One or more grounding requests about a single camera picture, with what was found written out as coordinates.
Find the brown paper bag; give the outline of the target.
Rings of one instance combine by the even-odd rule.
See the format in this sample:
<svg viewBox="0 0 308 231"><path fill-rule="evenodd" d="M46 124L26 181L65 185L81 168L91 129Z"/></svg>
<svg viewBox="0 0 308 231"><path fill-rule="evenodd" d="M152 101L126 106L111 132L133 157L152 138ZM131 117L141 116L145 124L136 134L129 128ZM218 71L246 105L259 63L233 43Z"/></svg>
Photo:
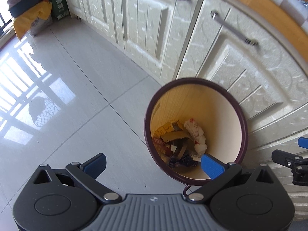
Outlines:
<svg viewBox="0 0 308 231"><path fill-rule="evenodd" d="M188 135L184 131L174 131L174 132L168 132L164 135L162 135L160 138L165 142L171 142L177 139L184 139L184 138L189 138L190 135Z"/></svg>

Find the round trash bin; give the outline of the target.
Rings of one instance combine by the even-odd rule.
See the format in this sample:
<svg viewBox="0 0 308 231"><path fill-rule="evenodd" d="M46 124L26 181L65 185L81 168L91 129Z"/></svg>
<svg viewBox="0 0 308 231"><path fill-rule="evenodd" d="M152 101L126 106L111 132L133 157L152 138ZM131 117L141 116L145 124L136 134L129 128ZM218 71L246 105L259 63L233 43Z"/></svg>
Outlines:
<svg viewBox="0 0 308 231"><path fill-rule="evenodd" d="M202 156L240 163L249 138L244 113L223 87L201 78L180 78L161 87L144 119L146 145L155 163L171 178L202 186L210 176Z"/></svg>

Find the yellow sack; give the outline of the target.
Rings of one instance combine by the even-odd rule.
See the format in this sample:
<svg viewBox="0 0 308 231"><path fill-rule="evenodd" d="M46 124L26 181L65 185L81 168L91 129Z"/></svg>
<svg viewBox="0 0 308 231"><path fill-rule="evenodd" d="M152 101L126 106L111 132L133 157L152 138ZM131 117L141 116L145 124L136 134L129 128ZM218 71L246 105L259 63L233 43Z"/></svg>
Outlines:
<svg viewBox="0 0 308 231"><path fill-rule="evenodd" d="M30 30L35 19L39 18L47 20L52 11L52 3L44 0L28 9L26 12L13 20L16 37L21 40L23 36Z"/></svg>

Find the cream cabinet front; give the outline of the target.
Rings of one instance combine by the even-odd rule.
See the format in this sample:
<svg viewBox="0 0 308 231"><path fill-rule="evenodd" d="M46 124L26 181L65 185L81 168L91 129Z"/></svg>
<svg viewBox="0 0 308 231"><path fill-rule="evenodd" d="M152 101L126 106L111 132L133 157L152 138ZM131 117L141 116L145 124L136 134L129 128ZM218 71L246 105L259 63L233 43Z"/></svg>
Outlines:
<svg viewBox="0 0 308 231"><path fill-rule="evenodd" d="M246 165L275 149L307 157L307 75L272 34L223 0L67 0L70 12L167 83L198 77L226 89L249 127ZM214 21L220 17L257 46Z"/></svg>

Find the white plastic bag red print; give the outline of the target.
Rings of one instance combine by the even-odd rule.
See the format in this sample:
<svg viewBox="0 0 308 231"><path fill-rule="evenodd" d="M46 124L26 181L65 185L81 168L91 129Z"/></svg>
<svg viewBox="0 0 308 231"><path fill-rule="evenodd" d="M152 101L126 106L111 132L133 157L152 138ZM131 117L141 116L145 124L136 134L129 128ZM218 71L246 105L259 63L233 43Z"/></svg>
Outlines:
<svg viewBox="0 0 308 231"><path fill-rule="evenodd" d="M184 127L193 138L195 151L192 154L192 158L194 161L201 162L201 157L206 153L208 148L204 131L194 118L188 119L184 123Z"/></svg>

